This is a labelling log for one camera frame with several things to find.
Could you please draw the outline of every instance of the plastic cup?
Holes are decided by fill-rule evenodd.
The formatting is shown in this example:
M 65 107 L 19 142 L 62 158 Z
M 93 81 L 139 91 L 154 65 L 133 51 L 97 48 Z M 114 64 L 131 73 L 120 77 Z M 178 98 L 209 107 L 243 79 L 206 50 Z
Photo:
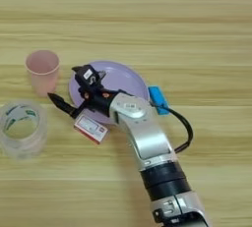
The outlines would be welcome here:
M 49 50 L 38 50 L 30 54 L 26 67 L 35 92 L 45 97 L 49 92 L 54 92 L 58 80 L 59 58 Z

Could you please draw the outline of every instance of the cable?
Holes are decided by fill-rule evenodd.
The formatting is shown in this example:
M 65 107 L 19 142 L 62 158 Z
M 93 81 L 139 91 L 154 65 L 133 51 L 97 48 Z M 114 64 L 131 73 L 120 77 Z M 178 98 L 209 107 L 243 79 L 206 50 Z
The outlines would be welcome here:
M 188 134 L 188 139 L 184 144 L 177 147 L 175 149 L 175 152 L 179 153 L 179 152 L 185 150 L 187 147 L 189 147 L 192 140 L 193 140 L 193 129 L 192 129 L 192 126 L 190 125 L 190 123 L 188 122 L 188 120 L 184 116 L 179 114 L 178 112 L 172 110 L 171 108 L 165 107 L 164 105 L 154 105 L 152 103 L 151 103 L 151 105 L 153 107 L 162 108 L 162 109 L 170 112 L 173 116 L 175 116 L 184 125 L 184 127 L 185 127 L 185 129 L 187 131 L 187 134 Z

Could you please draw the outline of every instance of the wood grain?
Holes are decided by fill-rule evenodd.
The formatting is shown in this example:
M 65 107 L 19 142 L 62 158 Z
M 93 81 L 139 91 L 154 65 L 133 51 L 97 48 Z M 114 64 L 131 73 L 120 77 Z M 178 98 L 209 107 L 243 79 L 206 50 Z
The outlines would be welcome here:
M 251 0 L 0 0 L 0 104 L 15 98 L 48 111 L 48 142 L 36 159 L 0 158 L 0 226 L 156 226 L 127 145 L 111 128 L 97 146 L 32 92 L 24 68 L 36 49 L 71 67 L 125 63 L 160 85 L 196 138 L 180 154 L 214 226 L 251 226 Z M 158 118 L 176 145 L 184 130 Z

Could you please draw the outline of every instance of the plate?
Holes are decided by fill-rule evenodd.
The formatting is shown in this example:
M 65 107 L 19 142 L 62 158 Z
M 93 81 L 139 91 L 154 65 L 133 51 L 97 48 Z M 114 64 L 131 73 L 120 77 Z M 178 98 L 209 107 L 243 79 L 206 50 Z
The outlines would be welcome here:
M 132 69 L 112 61 L 94 61 L 90 64 L 97 71 L 106 71 L 106 76 L 102 80 L 102 84 L 105 88 L 112 90 L 123 89 L 132 95 L 142 97 L 148 101 L 150 100 L 146 83 Z M 69 92 L 74 104 L 77 107 L 79 107 L 84 101 L 78 92 L 79 87 L 79 84 L 75 80 L 75 74 L 73 74 L 69 82 Z M 108 117 L 99 112 L 93 112 L 89 109 L 85 109 L 84 113 L 100 123 L 113 124 Z

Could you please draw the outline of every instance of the small box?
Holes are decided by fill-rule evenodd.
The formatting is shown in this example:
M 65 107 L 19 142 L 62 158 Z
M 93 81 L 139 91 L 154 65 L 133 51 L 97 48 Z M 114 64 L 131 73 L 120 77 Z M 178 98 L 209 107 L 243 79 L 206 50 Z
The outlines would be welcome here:
M 77 118 L 74 128 L 98 144 L 100 144 L 108 131 L 102 124 L 86 115 L 80 115 Z

